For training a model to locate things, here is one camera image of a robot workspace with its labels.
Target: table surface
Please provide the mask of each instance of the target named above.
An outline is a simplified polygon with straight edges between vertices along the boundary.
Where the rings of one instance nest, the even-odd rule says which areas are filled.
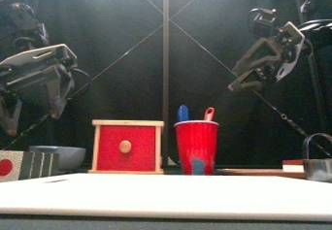
[[[0,214],[332,221],[332,184],[283,177],[72,174],[0,191]]]

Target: red plastic cup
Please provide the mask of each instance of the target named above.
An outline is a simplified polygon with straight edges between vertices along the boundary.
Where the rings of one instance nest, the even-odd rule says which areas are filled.
[[[174,126],[184,174],[213,175],[220,124],[208,120],[189,120]]]

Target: black curtain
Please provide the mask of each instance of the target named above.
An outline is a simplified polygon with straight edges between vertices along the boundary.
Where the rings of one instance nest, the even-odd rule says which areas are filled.
[[[163,0],[30,0],[46,23],[51,44],[64,43],[79,68],[92,78],[90,90],[70,101],[62,118],[47,120],[15,148],[31,145],[83,147],[91,162],[92,119],[162,120]],[[248,29],[254,8],[276,9],[279,26],[296,25],[296,0],[169,0],[169,147],[178,162],[174,123],[185,104],[192,119],[214,107],[220,122],[217,163],[225,166],[275,166],[301,158],[301,136],[277,111],[252,92],[233,93],[230,69],[256,43]],[[331,59],[319,63],[331,63]],[[331,69],[325,65],[324,80]],[[75,88],[87,79],[74,74]],[[307,130],[320,131],[308,61],[301,56],[293,72],[261,91],[267,101]],[[26,107],[20,131],[38,118]],[[14,140],[4,136],[7,144]]]

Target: blue marker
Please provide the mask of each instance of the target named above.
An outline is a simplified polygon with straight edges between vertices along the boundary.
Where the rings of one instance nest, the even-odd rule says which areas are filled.
[[[189,110],[188,106],[181,105],[178,109],[178,122],[189,120]]]

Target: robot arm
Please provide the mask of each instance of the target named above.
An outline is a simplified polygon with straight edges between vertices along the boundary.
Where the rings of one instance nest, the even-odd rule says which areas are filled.
[[[261,10],[254,19],[253,34],[258,37],[233,67],[237,77],[230,91],[260,90],[268,82],[279,82],[293,70],[300,53],[332,45],[332,20],[313,20],[296,27],[288,22],[275,27],[275,11]]]

